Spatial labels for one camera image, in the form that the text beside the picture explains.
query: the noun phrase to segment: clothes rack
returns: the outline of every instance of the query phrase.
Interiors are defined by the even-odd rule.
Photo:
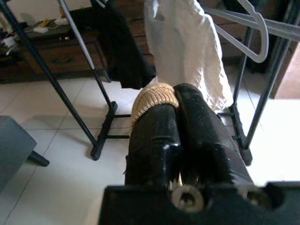
[[[107,76],[107,73],[105,70],[98,71],[97,68],[94,66],[92,58],[89,56],[90,54],[85,47],[85,43],[83,42],[83,39],[82,39],[78,29],[76,28],[76,25],[74,24],[72,17],[69,14],[69,11],[68,11],[67,5],[65,4],[65,1],[59,0],[63,10],[66,13],[67,19],[69,20],[69,23],[76,35],[76,38],[81,45],[82,51],[90,65],[90,68],[93,71],[93,74],[97,81],[97,84],[99,85],[99,88],[106,100],[107,105],[108,105],[108,113],[106,115],[105,121],[102,125],[101,132],[100,132],[99,136],[97,137],[97,139],[95,139],[93,137],[93,135],[90,133],[86,124],[83,122],[82,118],[80,117],[80,115],[78,114],[78,112],[76,111],[76,109],[73,107],[72,103],[66,96],[64,90],[61,88],[61,86],[57,82],[56,78],[53,76],[53,74],[49,70],[48,66],[45,64],[45,61],[43,60],[41,55],[38,53],[36,47],[31,43],[28,36],[25,34],[25,32],[22,30],[20,24],[16,20],[15,16],[12,14],[10,9],[7,7],[6,3],[8,1],[9,0],[0,0],[1,11],[3,12],[3,14],[7,18],[7,20],[10,22],[10,24],[13,26],[16,33],[19,35],[20,39],[23,41],[23,44],[28,48],[30,53],[33,55],[34,59],[40,65],[40,67],[44,71],[45,75],[47,76],[48,80],[50,81],[52,86],[55,88],[57,93],[59,94],[61,100],[67,106],[69,111],[72,113],[72,115],[76,119],[77,123],[80,125],[80,127],[82,128],[82,130],[84,131],[86,136],[89,138],[90,142],[93,145],[92,151],[90,153],[92,159],[98,160],[100,158],[101,151],[103,149],[106,139],[108,139],[108,138],[112,138],[112,139],[129,138],[128,135],[108,135],[110,126],[111,126],[114,118],[125,118],[125,117],[130,117],[131,115],[130,114],[124,114],[124,115],[116,115],[115,114],[118,105],[115,101],[110,101],[109,96],[107,95],[106,90],[102,84],[102,81],[100,80],[100,76],[104,76],[107,79],[109,79]],[[298,25],[299,20],[300,20],[300,1],[299,0],[291,0],[290,5],[289,5],[286,15],[285,15],[285,23]],[[247,29],[244,46],[246,46],[248,48],[250,47],[250,44],[251,44],[253,32],[254,32],[253,28],[250,27]],[[251,141],[253,139],[255,130],[257,128],[259,119],[262,115],[264,107],[267,103],[267,100],[270,96],[270,93],[271,93],[274,83],[276,81],[279,70],[283,64],[283,60],[287,53],[290,42],[291,41],[288,39],[284,39],[281,37],[277,38],[277,44],[276,44],[276,48],[274,50],[274,59],[270,64],[269,73],[268,73],[268,77],[267,77],[267,85],[260,97],[260,100],[257,105],[257,108],[255,111],[253,120],[251,122],[251,126],[250,126],[248,134],[245,135],[245,133],[243,131],[242,123],[240,121],[239,111],[237,108],[237,99],[239,96],[240,86],[241,86],[241,82],[243,79],[243,74],[245,71],[246,60],[247,60],[247,56],[245,54],[242,54],[242,57],[240,59],[238,78],[237,78],[234,93],[233,93],[233,100],[234,100],[233,105],[231,107],[229,107],[229,112],[219,113],[219,116],[228,116],[232,119],[233,128],[236,133],[236,135],[233,138],[235,140],[237,140],[241,156],[246,165],[250,165],[252,162],[252,154],[251,154],[249,147],[250,147]]]
[[[77,110],[74,108],[74,106],[70,102],[69,98],[66,96],[64,90],[61,88],[60,84],[57,82],[57,79],[53,76],[53,74],[50,71],[49,67],[46,65],[45,61],[43,60],[43,58],[41,57],[41,55],[37,51],[36,47],[32,44],[32,42],[30,41],[30,39],[28,38],[26,33],[23,31],[23,29],[20,26],[19,22],[16,20],[15,16],[13,15],[11,10],[7,6],[8,1],[9,0],[0,0],[0,9],[1,9],[1,11],[3,12],[4,16],[7,18],[9,23],[15,29],[15,32],[18,34],[19,38],[22,40],[22,43],[27,47],[29,52],[34,57],[34,59],[40,65],[40,67],[42,68],[44,74],[47,76],[48,80],[50,81],[50,83],[52,84],[52,86],[54,87],[54,89],[56,90],[58,95],[60,96],[61,100],[64,102],[64,104],[66,105],[68,110],[71,112],[71,114],[73,115],[73,117],[75,118],[77,123],[80,125],[81,129],[84,131],[84,133],[86,134],[86,136],[88,137],[88,139],[92,143],[93,148],[90,152],[90,156],[92,157],[92,159],[93,160],[98,160],[100,158],[101,151],[103,149],[103,146],[104,146],[104,143],[105,143],[106,139],[108,139],[108,138],[128,139],[129,138],[128,135],[108,135],[108,132],[110,130],[110,127],[111,127],[111,124],[112,124],[112,121],[113,121],[114,118],[131,117],[131,115],[130,114],[124,114],[124,115],[116,115],[115,114],[116,110],[118,108],[118,105],[115,101],[110,101],[110,99],[107,95],[107,92],[106,92],[106,90],[105,90],[105,88],[102,84],[101,79],[100,79],[100,76],[104,76],[109,80],[109,78],[107,76],[107,73],[106,73],[105,70],[99,72],[97,70],[97,68],[95,67],[95,65],[92,61],[92,58],[90,57],[90,54],[89,54],[89,52],[86,48],[86,45],[85,45],[85,43],[84,43],[78,29],[75,26],[74,21],[73,21],[71,15],[69,13],[69,10],[67,8],[67,5],[66,5],[65,1],[60,0],[61,6],[62,6],[63,10],[65,11],[66,16],[68,17],[68,20],[70,22],[72,30],[76,35],[76,38],[77,38],[77,40],[78,40],[78,42],[79,42],[79,44],[82,48],[84,56],[85,56],[86,60],[88,61],[91,70],[93,71],[93,74],[94,74],[94,77],[97,81],[97,84],[98,84],[98,86],[99,86],[99,88],[100,88],[100,90],[101,90],[101,92],[102,92],[102,94],[105,98],[105,101],[108,105],[108,113],[106,115],[105,121],[102,124],[102,129],[101,129],[100,134],[98,135],[97,139],[95,139],[94,136],[91,134],[90,130],[88,129],[88,127],[86,126],[86,124],[82,120],[81,116],[78,114]]]

